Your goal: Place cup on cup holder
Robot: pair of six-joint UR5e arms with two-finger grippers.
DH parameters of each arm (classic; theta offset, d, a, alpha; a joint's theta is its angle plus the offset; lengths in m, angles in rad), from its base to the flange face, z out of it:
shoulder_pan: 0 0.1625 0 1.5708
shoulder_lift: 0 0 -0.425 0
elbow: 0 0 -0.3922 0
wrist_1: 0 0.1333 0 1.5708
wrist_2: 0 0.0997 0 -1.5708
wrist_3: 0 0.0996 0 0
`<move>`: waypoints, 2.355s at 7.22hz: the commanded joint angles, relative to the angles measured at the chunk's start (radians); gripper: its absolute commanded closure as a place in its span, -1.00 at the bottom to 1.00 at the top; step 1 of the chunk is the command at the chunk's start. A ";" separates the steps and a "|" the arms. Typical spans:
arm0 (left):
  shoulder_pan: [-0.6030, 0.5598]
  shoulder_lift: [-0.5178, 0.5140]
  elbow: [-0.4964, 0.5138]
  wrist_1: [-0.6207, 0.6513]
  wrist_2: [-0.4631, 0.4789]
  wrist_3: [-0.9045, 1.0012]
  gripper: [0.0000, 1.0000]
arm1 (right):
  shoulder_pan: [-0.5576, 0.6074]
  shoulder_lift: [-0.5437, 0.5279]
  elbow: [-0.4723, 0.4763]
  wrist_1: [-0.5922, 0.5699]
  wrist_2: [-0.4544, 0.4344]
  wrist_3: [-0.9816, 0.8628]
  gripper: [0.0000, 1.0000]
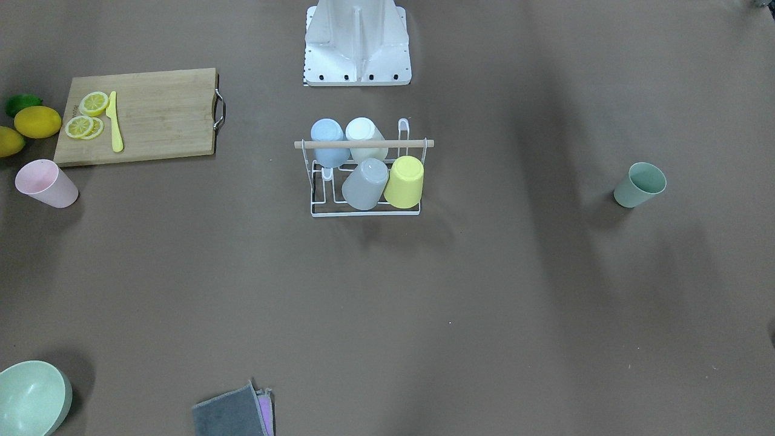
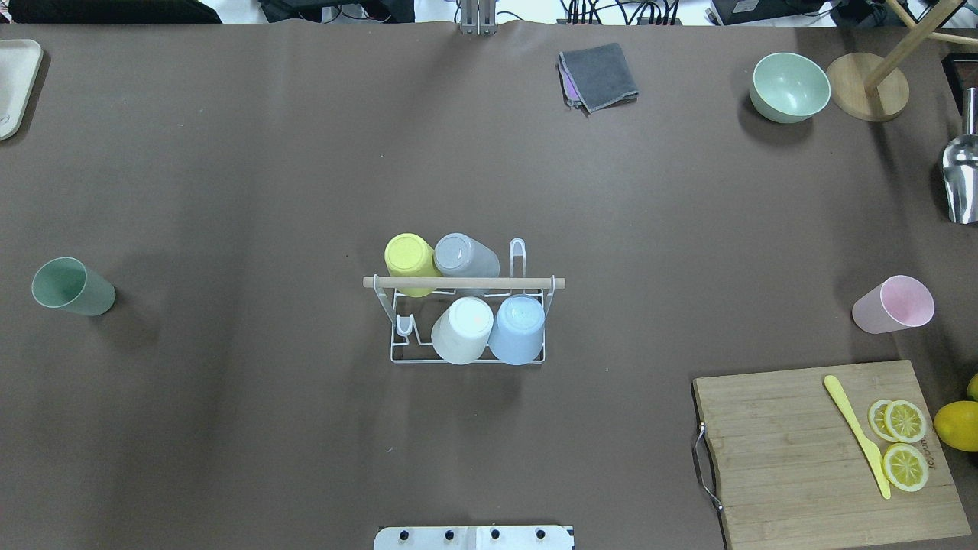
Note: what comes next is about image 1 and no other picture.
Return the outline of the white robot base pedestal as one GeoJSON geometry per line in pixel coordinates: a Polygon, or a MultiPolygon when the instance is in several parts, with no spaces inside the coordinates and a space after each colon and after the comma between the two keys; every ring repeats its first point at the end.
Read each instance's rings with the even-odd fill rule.
{"type": "Polygon", "coordinates": [[[305,19],[305,86],[412,82],[407,13],[395,2],[319,1],[307,9],[305,19]]]}

